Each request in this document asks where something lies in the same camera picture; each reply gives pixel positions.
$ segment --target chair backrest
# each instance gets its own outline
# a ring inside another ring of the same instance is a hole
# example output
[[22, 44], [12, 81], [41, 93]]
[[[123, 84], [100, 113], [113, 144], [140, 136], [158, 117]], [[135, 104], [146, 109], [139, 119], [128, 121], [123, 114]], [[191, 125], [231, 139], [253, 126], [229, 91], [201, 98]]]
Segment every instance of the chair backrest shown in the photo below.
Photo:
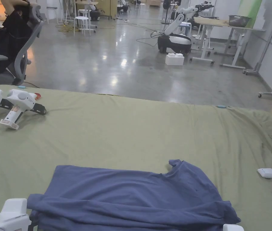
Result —
[[31, 12], [29, 15], [28, 25], [32, 29], [32, 34], [29, 40], [18, 52], [14, 63], [12, 63], [8, 67], [9, 71], [15, 76], [15, 80], [13, 82], [13, 84], [15, 85], [20, 85], [25, 79], [26, 67], [28, 64], [27, 50], [30, 48], [35, 38], [40, 36], [42, 26], [44, 23], [43, 17], [41, 16], [41, 13], [39, 11], [41, 9], [41, 6], [34, 3], [32, 3], [30, 6]]

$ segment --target t-shirt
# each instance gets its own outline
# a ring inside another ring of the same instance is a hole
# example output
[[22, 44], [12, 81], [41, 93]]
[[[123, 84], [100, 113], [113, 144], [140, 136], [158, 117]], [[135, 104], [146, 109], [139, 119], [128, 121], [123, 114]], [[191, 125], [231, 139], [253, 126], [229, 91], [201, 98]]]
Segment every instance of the t-shirt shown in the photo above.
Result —
[[8, 60], [0, 61], [0, 73], [15, 61], [18, 52], [32, 34], [30, 26], [16, 11], [13, 11], [2, 25], [3, 28], [0, 29], [0, 55], [7, 56]]
[[166, 174], [57, 166], [45, 194], [31, 194], [27, 207], [48, 231], [221, 231], [240, 222], [200, 168], [169, 164]]

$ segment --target gray office chair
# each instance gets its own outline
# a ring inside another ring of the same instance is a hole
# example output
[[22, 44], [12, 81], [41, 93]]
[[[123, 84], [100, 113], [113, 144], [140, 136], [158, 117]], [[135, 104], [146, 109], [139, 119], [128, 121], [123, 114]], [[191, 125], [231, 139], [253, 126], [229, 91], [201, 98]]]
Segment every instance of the gray office chair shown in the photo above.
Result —
[[[6, 85], [20, 85], [26, 78], [26, 68], [31, 61], [28, 60], [27, 50], [32, 45], [36, 37], [39, 37], [43, 26], [43, 18], [40, 13], [41, 6], [37, 4], [31, 4], [31, 13], [29, 16], [28, 25], [32, 28], [32, 34], [29, 40], [25, 43], [23, 48], [18, 52], [14, 63], [11, 63], [7, 70], [0, 73], [0, 84]], [[7, 60], [4, 55], [0, 55], [1, 60]]]

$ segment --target mattress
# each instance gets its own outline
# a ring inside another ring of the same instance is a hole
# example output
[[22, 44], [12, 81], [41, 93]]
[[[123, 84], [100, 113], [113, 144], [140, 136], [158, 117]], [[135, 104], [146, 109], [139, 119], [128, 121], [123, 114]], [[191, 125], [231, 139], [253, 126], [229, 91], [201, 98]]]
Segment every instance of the mattress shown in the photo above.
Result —
[[[0, 85], [4, 96], [13, 86]], [[0, 210], [8, 198], [44, 193], [57, 165], [152, 171], [181, 159], [210, 178], [245, 230], [272, 231], [272, 115], [110, 95], [27, 88], [47, 114], [0, 125]], [[8, 111], [0, 108], [0, 119]]]

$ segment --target stool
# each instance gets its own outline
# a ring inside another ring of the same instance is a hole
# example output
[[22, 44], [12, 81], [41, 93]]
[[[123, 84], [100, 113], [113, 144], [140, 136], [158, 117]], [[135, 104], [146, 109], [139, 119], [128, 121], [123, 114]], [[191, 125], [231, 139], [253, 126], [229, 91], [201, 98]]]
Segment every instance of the stool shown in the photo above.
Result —
[[75, 36], [75, 21], [76, 20], [81, 20], [81, 24], [80, 25], [82, 27], [82, 33], [84, 32], [84, 36], [85, 36], [85, 25], [84, 25], [84, 21], [85, 21], [85, 24], [86, 24], [86, 28], [88, 28], [87, 20], [89, 20], [89, 18], [85, 17], [85, 16], [77, 16], [77, 17], [74, 18], [74, 36]]
[[48, 19], [49, 19], [48, 10], [52, 10], [52, 11], [55, 11], [55, 15], [56, 15], [56, 19], [57, 19], [57, 24], [59, 24], [58, 17], [57, 17], [57, 9], [58, 9], [58, 7], [46, 7], [46, 9], [47, 9], [47, 23], [49, 23], [49, 21], [48, 21]]
[[85, 17], [88, 18], [89, 28], [88, 28], [88, 25], [87, 25], [87, 21], [86, 21], [86, 28], [89, 29], [89, 35], [91, 35], [91, 30], [90, 30], [90, 27], [91, 27], [90, 10], [88, 10], [88, 9], [79, 9], [78, 12], [77, 12], [78, 16], [79, 16], [80, 13], [81, 13], [83, 16], [85, 16]]
[[191, 23], [187, 23], [187, 22], [182, 22], [179, 26], [178, 29], [185, 27], [185, 36], [191, 37], [192, 35], [192, 24]]
[[139, 10], [141, 10], [141, 6], [142, 6], [142, 5], [146, 5], [146, 4], [145, 4], [145, 3], [140, 3], [139, 5], [140, 5], [140, 6], [139, 6]]
[[136, 5], [135, 5], [135, 11], [137, 9], [137, 5], [139, 5], [138, 9], [141, 10], [141, 6], [142, 5], [146, 5], [146, 4], [145, 3], [140, 3], [140, 4], [136, 3]]

